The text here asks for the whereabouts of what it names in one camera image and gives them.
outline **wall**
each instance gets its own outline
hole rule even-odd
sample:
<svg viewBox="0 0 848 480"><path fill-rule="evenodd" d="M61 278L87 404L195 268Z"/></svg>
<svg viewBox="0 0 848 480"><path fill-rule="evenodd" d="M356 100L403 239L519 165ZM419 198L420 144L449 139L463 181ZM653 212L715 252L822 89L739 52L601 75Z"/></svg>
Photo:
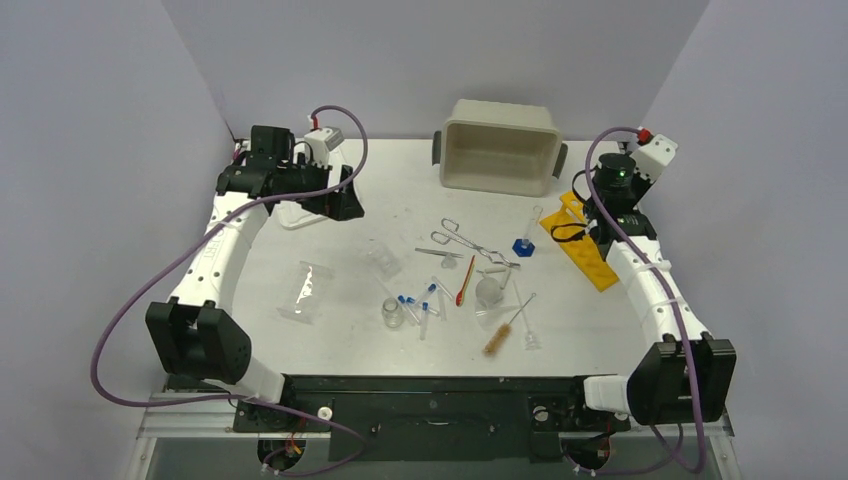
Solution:
<svg viewBox="0 0 848 480"><path fill-rule="evenodd" d="M142 412L94 393L91 350L202 232L229 140L158 1L0 6L4 479L123 474ZM101 368L134 399L163 379L143 312L118 327Z"/></svg>
<svg viewBox="0 0 848 480"><path fill-rule="evenodd" d="M646 209L737 348L749 478L844 477L845 25L841 1L713 0L644 120L681 145Z"/></svg>
<svg viewBox="0 0 848 480"><path fill-rule="evenodd" d="M641 120L708 0L163 0L237 135L319 103L429 138L459 98L551 109L567 138Z"/></svg>

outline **table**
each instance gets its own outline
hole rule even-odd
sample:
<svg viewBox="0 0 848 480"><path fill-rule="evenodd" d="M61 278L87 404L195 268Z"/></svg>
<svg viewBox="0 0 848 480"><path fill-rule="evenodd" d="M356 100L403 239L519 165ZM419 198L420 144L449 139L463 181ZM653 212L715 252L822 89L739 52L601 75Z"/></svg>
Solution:
<svg viewBox="0 0 848 480"><path fill-rule="evenodd" d="M473 289L475 274L462 308L448 307L448 321L431 317L427 338L404 325L390 330L380 305L386 294L368 272L361 248L369 239L383 242L399 258L402 271L386 282L394 293L417 295L437 275L458 288L470 254L459 244L441 247L430 239L443 217L460 232L491 249L511 251L522 235L533 206L544 216L560 208L558 197L568 191L571 177L582 168L590 142L568 142L562 175L544 198L446 189L438 166L431 166L429 140L372 140L370 155L356 179L365 217L349 222L323 221L285 230L272 217L259 232L235 293L233 318L250 335L254 355L289 374L435 375L435 376L574 376L629 374L647 345L638 319L621 285L604 293L595 290L571 260L539 227L536 251L521 259L522 297L537 297L526 310L541 339L542 349L524 349L520 319L513 335L495 358L482 355L494 329L508 317L478 321ZM598 154L618 151L604 142ZM348 162L361 155L361 142L343 144ZM454 270L440 267L441 257L414 252L415 247L442 248L465 254ZM285 301L285 285L306 261L329 267L334 280L312 324L283 318L277 308ZM480 267L489 266L478 256ZM505 290L510 302L512 288Z"/></svg>

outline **blue hexagonal base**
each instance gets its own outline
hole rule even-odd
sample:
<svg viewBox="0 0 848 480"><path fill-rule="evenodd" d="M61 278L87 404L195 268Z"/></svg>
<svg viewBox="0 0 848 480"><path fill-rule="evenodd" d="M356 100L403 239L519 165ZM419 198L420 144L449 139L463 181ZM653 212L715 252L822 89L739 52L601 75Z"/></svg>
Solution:
<svg viewBox="0 0 848 480"><path fill-rule="evenodd" d="M515 243L512 244L512 251L519 257L529 257L533 255L534 250L536 250L536 245L533 245L533 242L528 243L525 247L521 244L520 238L516 238Z"/></svg>

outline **cable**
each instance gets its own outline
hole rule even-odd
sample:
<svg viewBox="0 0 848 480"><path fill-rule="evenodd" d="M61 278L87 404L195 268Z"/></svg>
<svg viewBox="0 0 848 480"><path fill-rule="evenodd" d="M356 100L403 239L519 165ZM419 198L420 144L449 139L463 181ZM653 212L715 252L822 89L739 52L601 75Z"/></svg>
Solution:
<svg viewBox="0 0 848 480"><path fill-rule="evenodd" d="M310 145L309 142L307 142L306 140L301 140L299 142L295 142L295 144L292 145L292 150L294 150L294 147L296 147L300 144L303 144L303 145L306 145L307 147L309 147L309 161L314 162L315 161L314 160L315 159L315 150L312 149L312 145Z"/></svg>
<svg viewBox="0 0 848 480"><path fill-rule="evenodd" d="M607 129L600 135L598 135L598 138L596 138L595 141L592 142L592 145L589 147L589 151L586 153L586 165L584 167L587 179L586 183L589 185L589 192L591 196L595 197L595 199L597 200L599 200L600 197L598 196L598 192L595 189L594 182L591 181L590 176L592 170L592 154L595 152L595 148L597 148L597 146L601 143L601 140L603 140L608 135L617 132L638 134L639 130L630 127L613 127ZM630 247L631 250L633 250L633 253L639 257L642 263L651 264L652 262L650 261L648 256L645 255L645 253L633 242L633 240L624 232L624 230L622 230L621 227L618 226L618 222L616 222L615 219L612 218L612 215L610 215L609 211L607 211L606 207L603 205L603 202L596 201L595 203L598 207L598 211L601 212L601 215L604 217L610 227L615 231L615 233L618 234L619 238L621 238L621 240L624 241ZM657 270L656 267L651 267L650 270L651 273L653 273L654 276L657 278L657 281L660 283L660 286L662 286L666 296L668 296L669 299L674 299L674 291L671 289L671 285L669 285L668 281L665 279L665 276L663 276L663 274L659 270ZM692 416L695 419L695 435L698 438L698 462L695 464L694 467L689 466L689 464L686 462L686 459L683 458L679 451L671 451L669 453L669 458L674 458L674 460L677 461L677 463L679 463L680 466L683 467L683 469L689 473L700 473L707 463L707 443L704 435L704 416L701 412L701 393L698 388L698 375L697 371L695 370L695 358L692 355L692 345L689 344L689 335L686 333L686 325L683 322L683 313L680 311L680 305L677 302L672 302L671 310L674 313L674 320L677 323L677 329L680 330L681 342L683 343L683 356L686 359L686 368L689 371L689 390L692 395ZM654 435L657 436L657 438L660 440L660 443L668 445L668 442L665 441L665 439L662 437L662 434L660 434L659 430L657 430L653 426L651 426L651 430L654 431Z"/></svg>
<svg viewBox="0 0 848 480"><path fill-rule="evenodd" d="M660 434L659 430L657 430L656 427L654 427L653 425L651 426L651 430L654 431L654 435L657 435L659 438L662 438L662 435ZM677 430L677 444L674 446L674 452L679 452L680 449L683 448L683 425L677 424ZM664 438L662 439L661 443L665 443L665 446L667 446L669 449L671 448ZM673 455L669 455L653 465L628 470L592 470L578 465L577 462L575 462L570 456L568 456L568 453L565 454L565 458L568 459L568 461L571 462L572 465L574 465L575 475L577 474L577 472L583 472L588 473L594 477L615 475L644 475L646 473L656 472L657 470L663 468L664 466L671 463L671 460L675 457Z"/></svg>
<svg viewBox="0 0 848 480"><path fill-rule="evenodd" d="M303 198L319 197L321 195L326 195L328 193L332 193L336 190L340 190L343 187L347 186L348 184L350 184L353 181L354 178L356 178L357 175L359 175L359 172L362 171L362 168L365 166L365 161L368 158L368 137L365 133L365 127L362 126L362 122L360 122L359 119L356 118L356 115L354 115L350 110L348 110L344 107L340 107L338 105L324 105L324 106L316 108L310 114L310 117L312 118L313 124L317 125L317 122L318 122L317 115L319 113L324 112L324 111L328 111L328 110L334 110L334 111L341 112L341 113L347 115L348 117L350 117L350 119L353 121L353 123L356 124L356 128L359 129L359 133L362 136L362 157L359 160L359 165L356 166L356 168L353 170L353 172L351 173L351 175L349 177L347 177L346 179L342 180L337 185L334 185L332 187L327 187L323 190L316 190L316 191L313 191L313 192L285 193L285 194L281 194L281 195L272 195L272 196L269 196L269 197L258 198L256 200L251 201L251 202L245 203L241 207L238 207L235 210L233 210L232 213L228 214L220 222L218 222L216 225L214 225L212 228L210 228L209 231L206 232L206 234L203 235L203 237L201 237L201 239L197 241L197 243L195 243L194 245L189 247L188 250L186 250L176 260L174 260L173 262L168 264L168 266L166 266L161 272L154 275L153 278L151 278L150 280L147 281L147 283L142 285L142 287L140 289L138 289L137 292L132 294L132 296L130 296L130 298L121 306L121 308L118 309L117 313L115 313L115 315L112 317L112 319L106 325L106 328L103 330L103 333L100 335L100 338L97 340L97 344L94 347L94 352L91 355L91 363L89 365L89 378L91 380L91 385L94 387L94 390L101 397L103 397L106 400L108 400L108 401L110 401L114 404L117 404L117 405L121 405L121 406L124 406L124 407L136 407L136 408L171 407L171 406L174 406L174 405L185 405L185 404L188 404L188 403L205 402L205 401L211 401L211 400L242 400L242 401L248 401L248 402L253 403L255 405L259 405L259 406L266 407L266 408L271 408L271 409L274 409L274 410L279 410L281 412L285 412L285 413L290 414L290 415L295 415L295 416L298 416L298 417L301 417L301 418L306 418L307 420L322 423L322 424L328 425L332 428L337 428L341 431L349 433L354 438L356 438L357 440L362 442L363 448L361 450L359 450L358 452L348 456L345 459L342 459L339 462L336 462L336 463L327 465L326 467L320 468L320 469L316 470L314 473L322 473L322 472L326 472L328 470L332 470L334 468L340 467L341 465L344 465L345 463L353 460L354 458L356 458L356 457L358 457L359 455L362 454L362 452L365 450L365 445L366 445L366 440L365 440L365 438L362 437L362 435L356 433L354 430L351 430L348 427L345 427L344 425L340 425L340 424L335 423L335 422L330 421L330 420L323 420L323 419L318 418L314 415L310 415L308 413L301 412L301 411L295 410L293 408L284 407L282 405L276 405L276 404L272 404L272 403L257 400L257 399L248 399L244 395L235 395L235 394L212 394L212 395L204 395L204 396L199 396L199 397L181 398L181 399L174 399L174 400L160 400L160 401L127 400L127 399L118 397L116 395L113 395L111 392L107 391L106 388L103 387L103 384L100 382L100 377L99 377L99 374L98 374L98 367L100 365L100 357L103 355L103 348L106 346L106 341L109 340L109 336L112 335L112 332L115 330L115 327L118 326L118 323L121 321L122 318L124 318L124 315L127 314L129 309L145 293L147 293L151 288L153 288L154 285L159 283L169 273L173 272L183 262L188 260L189 257L191 257L195 252L200 250L200 248L203 247L203 245L205 245L206 242L208 242L212 237L217 235L218 232L221 231L222 228L224 228L224 225L228 224L230 221L232 221L233 219L235 219L236 217L238 217L239 215L244 213L246 210L253 208L253 207L256 207L258 205L264 205L266 203L272 203L272 202L291 201L291 200L300 200L300 199L303 199ZM306 475L311 474L311 473L313 473L313 472L306 472L306 473L301 473L301 474L292 475L292 476L306 476Z"/></svg>
<svg viewBox="0 0 848 480"><path fill-rule="evenodd" d="M575 242L575 241L577 241L577 240L582 240L582 239L583 239L583 237L585 237L585 236L586 236L586 231L585 231L585 230L580 230L579 232L575 233L574 235L572 235L572 236L570 236L570 237L568 237L568 238L557 238L557 237L555 237L555 236L554 236L554 232L555 232L555 231L557 231L557 230L558 230L558 229L560 229L560 228L565 228L565 227L582 227L582 228L586 228L586 224L585 224L585 223L564 223L564 224L562 224L562 225L554 225L553 227L551 227L551 238L552 238L555 242L557 242L557 243Z"/></svg>

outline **purple cable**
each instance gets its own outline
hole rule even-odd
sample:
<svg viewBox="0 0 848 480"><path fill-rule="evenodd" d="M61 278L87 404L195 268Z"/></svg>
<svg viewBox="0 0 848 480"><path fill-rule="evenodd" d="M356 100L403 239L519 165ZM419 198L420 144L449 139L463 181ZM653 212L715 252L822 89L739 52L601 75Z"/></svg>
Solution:
<svg viewBox="0 0 848 480"><path fill-rule="evenodd" d="M659 430L657 430L657 428L654 427L653 425L651 425L651 430L654 431L655 435L659 435L659 437L662 438L662 435L660 435ZM683 448L683 425L677 424L677 430L678 430L677 445L674 446L675 452L679 452L680 449ZM665 438L662 438L661 443L665 444L665 447L667 447L666 450L671 448L671 446L669 446L668 442L665 441ZM644 475L646 473L656 472L657 470L668 465L674 457L672 455L669 455L669 456L665 457L664 459L660 460L659 462L657 462L657 463L655 463L651 466L628 469L628 470L592 470L592 469L578 465L577 462L575 462L567 454L565 455L565 458L567 458L568 461L571 462L572 465L574 465L575 467L578 467L581 472L589 473L589 474L591 474L592 472L595 472L596 476L603 477L603 476L612 476L612 475Z"/></svg>
<svg viewBox="0 0 848 480"><path fill-rule="evenodd" d="M127 399L124 399L124 398L120 398L120 397L115 396L112 393L108 392L103 387L103 384L100 383L100 377L98 375L98 366L100 364L100 357L103 355L103 347L106 345L106 341L109 340L109 337L112 335L112 332L115 330L115 327L118 326L118 323L121 321L121 319L124 317L124 315L127 314L129 309L135 304L135 302L137 302L145 293L147 293L151 288L153 288L154 285L156 285L163 278L165 278L166 275L168 275L169 273L174 271L183 262L188 260L188 258L191 257L195 252L200 250L200 248L203 247L203 245L205 245L206 242L208 242L212 237L214 237L231 220L235 219L236 217L238 217L239 215L244 213L246 210L253 208L255 206L258 206L258 205L263 205L263 204L271 203L271 202L291 201L291 200L299 200L299 199L303 199L303 198L318 197L318 196L321 196L321 195L326 195L328 193L332 193L336 190L339 190L339 189L347 186L348 184L350 184L350 182L353 181L354 178L356 178L357 175L359 175L359 172L362 171L362 167L365 166L365 161L368 158L368 137L365 134L365 127L362 126L362 122L360 122L359 119L356 118L356 115L354 115L353 112L351 112L350 110L348 110L344 107L340 107L338 105L324 105L322 107L318 107L312 112L312 114L310 116L314 119L316 117L316 115L318 115L321 112L327 111L327 110L335 110L337 112L341 112L341 113L347 115L348 117L350 117L350 119L353 120L353 123L356 124L356 128L359 129L359 133L362 136L362 158L359 160L359 165L356 166L356 168L353 170L353 173L351 173L351 175L348 178L339 182L338 185L335 185L333 187L327 187L323 190L316 190L314 192L305 192L305 193L286 193L286 194L282 194L282 195L273 195L273 196L270 196L270 197L258 198L256 200L253 200L252 202L248 202L248 203L242 205L241 207L233 210L232 213L230 213L229 215L227 215L226 217L221 219L221 221L219 221L215 226L213 226L211 229L209 229L209 231L206 232L206 234L203 235L203 237L200 240L198 240L197 243L195 243L194 245L189 247L189 249L186 250L185 253L180 255L176 260L174 260L170 264L168 264L167 267L165 267L161 272L154 275L153 278L151 278L147 283L145 283L137 292L132 294L132 296L129 298L129 300L127 300L126 303L124 303L121 306L121 308L118 309L118 312L115 313L115 316L112 317L112 320L109 321L109 324L106 325L106 328L103 330L103 334L100 335L100 338L97 340L97 345L94 347L94 353L91 355L91 364L89 365L89 377L91 379L91 385L94 387L94 390L97 391L97 393L101 397L103 397L106 400L108 400L108 401L110 401L114 404L117 404L117 405L121 405L121 406L124 406L124 407L139 407L139 408L171 407L171 406L174 406L174 405L184 405L184 404L187 404L187 403L205 402L205 401L210 401L210 400L247 400L247 397L245 397L243 395L233 395L233 394L214 394L214 395L205 395L205 396L200 396L200 397L182 398L182 399L178 399L178 400L161 400L161 401L157 401L157 402L151 402L151 401L139 402L139 401L136 401L136 400L127 400ZM322 420L322 419L315 417L313 415L309 415L308 413L304 413L304 412L301 412L301 411L298 411L298 410L294 410L292 408L284 407L282 405L275 405L275 404L272 404L272 403L267 403L267 402L263 402L263 401L260 401L260 400L254 400L254 399L249 400L249 401L251 403L255 403L257 405L272 408L274 410L280 410L280 411L289 413L291 415L296 415L296 416L299 416L301 418L307 418L307 419L310 419L310 420L318 421L320 423L329 425L333 428L338 428L339 430L345 431L345 432L353 435L354 437L356 437L358 440L362 441L363 442L363 450L365 448L364 447L365 439L361 435L359 435L355 431L351 430L350 428L345 427L344 425L339 425L338 423L328 421L328 420ZM297 474L297 476L302 477L302 476L307 476L307 475L311 475L311 474L315 474L315 473L323 473L323 472L326 472L327 470L331 470L333 468L339 467L339 466L343 465L344 463L347 463L347 462L353 460L354 458L356 458L357 456L359 456L362 453L363 450L360 450L359 452L357 452L354 455L351 455L350 457L347 457L347 458L345 458L345 459L343 459L339 462L336 462L334 464L331 464L331 465L328 465L328 466L323 467L321 469L318 469L314 472L301 473L301 474Z"/></svg>
<svg viewBox="0 0 848 480"><path fill-rule="evenodd" d="M592 154L595 153L595 148L597 148L598 144L601 143L605 137L612 133L617 132L627 132L638 134L639 130L636 128L630 127L613 127L605 130L603 133L598 135L598 138L592 142L592 145L589 147L589 151L586 153L586 183L589 185L589 192L592 197L598 199L598 192L595 190L595 184L592 183ZM601 212L601 215L607 221L607 223L612 227L616 234L618 234L619 238L621 238L624 243L626 243L633 253L639 257L639 259L645 263L650 264L651 261L645 253L639 249L639 247L630 239L629 236L618 226L618 222L612 218L609 211L607 211L606 207L601 202L596 202L598 206L598 211ZM665 277L657 270L655 267L650 268L651 273L657 278L657 281L662 286L665 294L668 296L669 300L673 300L675 295L674 291L671 289L671 285L668 284ZM669 451L669 455L673 457L677 463L683 467L689 473L700 473L704 466L707 463L707 444L706 438L704 437L704 416L701 413L701 393L698 389L698 376L697 371L695 370L695 358L692 355L692 345L689 344L689 335L686 333L686 325L683 323L683 313L680 311L680 305L677 302L671 302L671 310L674 312L674 320L677 323L677 329L680 330L681 342L683 343L683 356L686 358L686 368L689 371L689 390L692 394L692 415L695 418L695 434L698 437L698 463L695 464L694 467L690 467L686 462L686 459L683 458L683 455L679 451L671 450ZM653 428L654 435L660 440L660 443L668 447L668 442L660 434L659 430Z"/></svg>

